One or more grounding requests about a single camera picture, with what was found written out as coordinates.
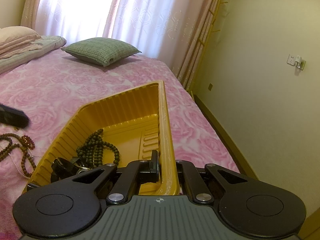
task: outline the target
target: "wall outlet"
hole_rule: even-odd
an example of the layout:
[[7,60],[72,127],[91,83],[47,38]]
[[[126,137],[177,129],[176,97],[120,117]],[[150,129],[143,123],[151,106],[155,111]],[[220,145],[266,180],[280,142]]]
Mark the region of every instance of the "wall outlet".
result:
[[287,60],[287,63],[294,66],[294,61],[296,59],[296,56],[293,56],[291,54],[289,54],[289,57],[288,57],[288,60]]

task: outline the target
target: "green pillow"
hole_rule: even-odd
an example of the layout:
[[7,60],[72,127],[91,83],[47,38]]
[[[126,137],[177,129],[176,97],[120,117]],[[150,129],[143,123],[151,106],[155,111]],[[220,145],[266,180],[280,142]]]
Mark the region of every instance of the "green pillow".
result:
[[104,67],[141,52],[126,42],[102,37],[78,41],[61,49],[83,61]]

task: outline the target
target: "plastic container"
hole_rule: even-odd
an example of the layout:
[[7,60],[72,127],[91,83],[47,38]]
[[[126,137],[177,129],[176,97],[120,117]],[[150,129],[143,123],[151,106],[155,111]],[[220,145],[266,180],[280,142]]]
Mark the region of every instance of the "plastic container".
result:
[[[171,138],[164,82],[156,81],[82,106],[69,120],[40,160],[29,182],[50,183],[51,164],[57,157],[70,160],[76,148],[96,130],[103,128],[104,141],[120,152],[119,167],[134,160],[150,159],[160,153],[160,180],[146,183],[141,195],[177,195],[179,182]],[[104,150],[103,164],[112,163],[114,154]]]

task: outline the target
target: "bed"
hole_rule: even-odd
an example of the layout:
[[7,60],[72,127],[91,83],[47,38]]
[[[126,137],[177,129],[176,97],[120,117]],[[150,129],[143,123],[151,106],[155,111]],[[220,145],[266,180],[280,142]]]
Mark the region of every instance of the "bed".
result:
[[[0,75],[0,102],[23,110],[31,119],[27,134],[36,144],[32,151],[37,164],[54,138],[76,110],[154,80],[164,80],[172,140],[176,159],[197,167],[216,163],[239,172],[227,149],[165,63],[141,55],[102,68],[82,62],[60,49]],[[15,132],[0,127],[0,133]],[[20,167],[21,152],[12,158]],[[12,204],[27,180],[10,157],[0,163],[0,239],[17,239],[20,232],[12,217]]]

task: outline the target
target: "bead necklace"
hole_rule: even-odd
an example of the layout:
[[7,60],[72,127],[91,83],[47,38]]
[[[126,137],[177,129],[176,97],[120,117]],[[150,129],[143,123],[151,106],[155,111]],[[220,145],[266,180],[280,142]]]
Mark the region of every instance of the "bead necklace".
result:
[[104,142],[101,138],[103,129],[99,129],[91,134],[83,145],[76,149],[77,155],[81,158],[87,168],[96,168],[102,165],[103,147],[108,147],[115,154],[114,164],[118,165],[120,154],[118,149],[111,143]]
[[[17,143],[13,144],[12,143],[12,139],[10,137],[16,138],[21,143],[21,145],[19,143],[18,144]],[[36,165],[35,165],[35,163],[33,161],[33,157],[30,156],[30,154],[28,153],[28,149],[33,150],[35,148],[34,142],[27,135],[24,135],[24,136],[20,137],[19,135],[15,134],[15,133],[4,133],[4,134],[1,134],[0,135],[0,142],[2,140],[8,141],[9,144],[5,148],[3,148],[1,146],[1,148],[3,150],[0,151],[0,162],[2,160],[4,160],[8,155],[10,155],[10,157],[11,157],[11,159],[13,161],[13,158],[11,156],[11,152],[12,152],[13,149],[19,148],[23,153],[22,160],[21,160],[21,168],[22,168],[22,171],[24,173],[24,177],[30,178],[32,173],[27,172],[25,163],[26,163],[26,159],[28,159],[30,164],[31,164],[31,166],[32,166],[32,168],[33,168],[33,170],[36,169]]]

